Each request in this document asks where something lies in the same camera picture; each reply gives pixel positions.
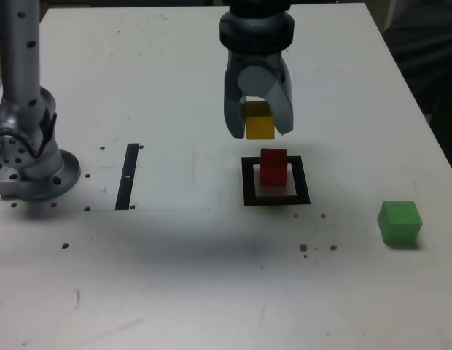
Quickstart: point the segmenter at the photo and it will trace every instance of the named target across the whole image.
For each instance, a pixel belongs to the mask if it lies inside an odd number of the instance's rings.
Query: cube
[[[287,151],[264,148],[260,152],[260,186],[286,187]]]
[[[275,139],[275,124],[273,114],[267,101],[247,101],[246,131],[248,140]]]
[[[384,201],[378,226],[386,244],[414,244],[422,219],[413,201]]]

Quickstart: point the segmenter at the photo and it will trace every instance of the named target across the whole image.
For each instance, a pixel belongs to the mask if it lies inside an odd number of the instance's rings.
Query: yellow cube
[[[267,101],[247,101],[246,130],[248,140],[275,139],[275,124]]]

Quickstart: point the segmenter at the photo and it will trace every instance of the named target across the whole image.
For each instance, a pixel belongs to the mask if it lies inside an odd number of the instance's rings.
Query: white table
[[[0,200],[0,349],[452,349],[452,170],[365,6],[292,8],[295,130],[274,141],[227,132],[225,11],[47,13],[42,85],[82,177]],[[114,211],[131,142],[136,210]],[[302,156],[311,205],[243,206],[263,147]],[[397,199],[419,249],[381,239]]]

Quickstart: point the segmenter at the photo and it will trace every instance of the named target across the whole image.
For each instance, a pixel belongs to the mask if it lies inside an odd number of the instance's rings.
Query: black strip
[[[119,190],[117,191],[116,210],[129,210],[130,195],[132,193],[133,178],[136,175],[138,154],[139,144],[127,145],[121,181],[119,183]]]
[[[260,164],[260,157],[242,157],[243,203],[245,206],[295,206],[310,204],[304,167],[300,156],[287,158],[292,167],[296,195],[278,197],[257,197],[255,195],[254,165]]]

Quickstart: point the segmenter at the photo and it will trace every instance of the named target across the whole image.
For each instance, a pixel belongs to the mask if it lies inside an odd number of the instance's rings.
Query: wooden block
[[[246,131],[248,140],[275,139],[275,124],[267,101],[247,101]]]
[[[262,149],[260,153],[260,186],[286,187],[287,151]]]

